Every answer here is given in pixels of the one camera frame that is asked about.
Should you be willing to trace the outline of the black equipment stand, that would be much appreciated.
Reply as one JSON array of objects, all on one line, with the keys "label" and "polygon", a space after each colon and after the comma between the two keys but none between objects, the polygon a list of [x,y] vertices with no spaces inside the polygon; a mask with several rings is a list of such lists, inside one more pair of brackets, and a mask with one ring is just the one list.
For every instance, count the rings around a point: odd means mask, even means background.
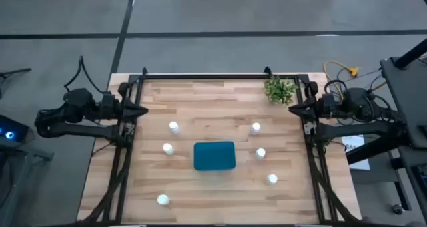
[{"label": "black equipment stand", "polygon": [[427,62],[420,60],[425,53],[427,38],[400,57],[382,59],[380,67],[408,136],[398,146],[400,159],[427,222],[427,187],[416,175],[418,166],[427,166]]}]

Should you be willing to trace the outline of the blue plastic basket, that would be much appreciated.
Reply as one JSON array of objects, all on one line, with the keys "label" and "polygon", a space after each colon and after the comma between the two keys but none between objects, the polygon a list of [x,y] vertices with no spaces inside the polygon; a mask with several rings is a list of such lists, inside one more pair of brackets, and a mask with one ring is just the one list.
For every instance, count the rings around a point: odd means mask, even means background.
[{"label": "blue plastic basket", "polygon": [[234,143],[231,141],[195,143],[193,146],[193,167],[197,171],[234,169],[236,167]]}]

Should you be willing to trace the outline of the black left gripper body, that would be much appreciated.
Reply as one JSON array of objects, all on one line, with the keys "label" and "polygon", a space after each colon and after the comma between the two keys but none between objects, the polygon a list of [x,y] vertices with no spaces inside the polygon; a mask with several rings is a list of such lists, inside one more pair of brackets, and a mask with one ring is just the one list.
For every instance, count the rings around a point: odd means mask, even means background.
[{"label": "black left gripper body", "polygon": [[123,117],[123,102],[112,94],[105,94],[101,100],[101,118],[121,120]]}]

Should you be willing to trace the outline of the black device with blue lights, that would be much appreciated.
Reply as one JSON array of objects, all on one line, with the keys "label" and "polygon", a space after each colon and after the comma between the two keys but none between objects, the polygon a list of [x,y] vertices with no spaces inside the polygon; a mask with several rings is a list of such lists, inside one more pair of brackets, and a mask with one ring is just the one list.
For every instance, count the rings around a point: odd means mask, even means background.
[{"label": "black device with blue lights", "polygon": [[14,142],[24,142],[29,126],[0,115],[0,137]]}]

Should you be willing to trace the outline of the black stand leg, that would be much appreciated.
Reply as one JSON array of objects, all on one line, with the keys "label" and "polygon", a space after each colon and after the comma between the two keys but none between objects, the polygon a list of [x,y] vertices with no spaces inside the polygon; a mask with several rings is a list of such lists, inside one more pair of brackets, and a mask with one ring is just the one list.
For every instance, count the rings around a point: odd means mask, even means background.
[{"label": "black stand leg", "polygon": [[6,80],[14,74],[18,73],[27,73],[30,72],[31,68],[18,69],[14,71],[0,72],[0,99],[3,97],[3,86],[5,85]]}]

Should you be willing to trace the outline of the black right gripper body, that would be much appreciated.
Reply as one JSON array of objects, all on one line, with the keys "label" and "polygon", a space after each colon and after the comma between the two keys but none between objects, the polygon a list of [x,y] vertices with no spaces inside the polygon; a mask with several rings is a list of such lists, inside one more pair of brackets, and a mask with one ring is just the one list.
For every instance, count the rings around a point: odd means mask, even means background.
[{"label": "black right gripper body", "polygon": [[315,104],[316,118],[334,118],[337,116],[337,102],[334,95],[325,93],[319,98]]}]

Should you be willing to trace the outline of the green plant in white pot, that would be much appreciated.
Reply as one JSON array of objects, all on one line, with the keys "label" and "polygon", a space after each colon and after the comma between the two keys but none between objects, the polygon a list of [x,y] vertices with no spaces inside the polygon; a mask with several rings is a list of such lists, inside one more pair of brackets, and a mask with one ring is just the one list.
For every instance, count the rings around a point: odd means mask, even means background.
[{"label": "green plant in white pot", "polygon": [[289,81],[282,81],[278,76],[264,80],[264,94],[272,104],[290,105],[298,87]]}]

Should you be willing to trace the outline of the white paper sheet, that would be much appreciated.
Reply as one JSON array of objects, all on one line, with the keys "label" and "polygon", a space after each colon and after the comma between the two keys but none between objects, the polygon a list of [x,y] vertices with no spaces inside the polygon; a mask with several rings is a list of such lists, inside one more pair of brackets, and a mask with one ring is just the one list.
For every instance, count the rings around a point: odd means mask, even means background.
[{"label": "white paper sheet", "polygon": [[[357,136],[343,136],[341,137],[344,144],[344,151],[347,154],[349,151],[359,148],[365,144],[363,135]],[[351,170],[365,170],[370,171],[370,164],[368,159],[361,160],[349,165]]]}]

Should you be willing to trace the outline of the black aluminium rig frame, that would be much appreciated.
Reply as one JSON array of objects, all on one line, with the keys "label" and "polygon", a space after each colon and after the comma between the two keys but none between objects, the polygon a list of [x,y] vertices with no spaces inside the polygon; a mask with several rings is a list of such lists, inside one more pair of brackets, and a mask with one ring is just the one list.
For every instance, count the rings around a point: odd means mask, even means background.
[{"label": "black aluminium rig frame", "polygon": [[[111,217],[123,224],[150,227],[257,224],[316,224],[330,218],[320,186],[313,185],[309,160],[327,166],[330,182],[343,205],[361,216],[344,148],[332,142],[324,158],[305,141],[306,125],[282,105],[264,95],[264,74],[149,74],[141,104],[149,109],[137,123],[124,198],[113,197]],[[179,124],[174,134],[169,122]],[[251,135],[250,126],[261,130]],[[236,167],[197,171],[197,142],[231,141]],[[163,151],[164,143],[174,148]],[[256,150],[264,148],[264,159]],[[278,176],[268,184],[268,174]],[[157,203],[167,194],[167,206]]]}]

